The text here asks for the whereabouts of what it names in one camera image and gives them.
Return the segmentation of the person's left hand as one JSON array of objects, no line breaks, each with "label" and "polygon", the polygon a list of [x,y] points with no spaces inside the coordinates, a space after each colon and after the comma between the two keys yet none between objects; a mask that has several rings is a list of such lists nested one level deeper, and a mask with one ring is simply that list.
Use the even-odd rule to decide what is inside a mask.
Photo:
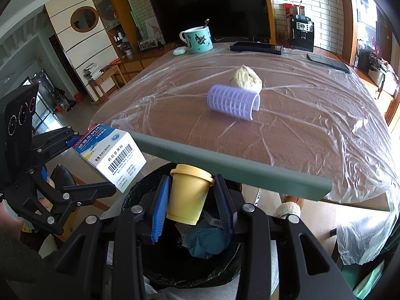
[{"label": "person's left hand", "polygon": [[20,238],[20,232],[25,223],[25,220],[14,213],[3,200],[0,204],[0,226],[1,231],[14,239]]}]

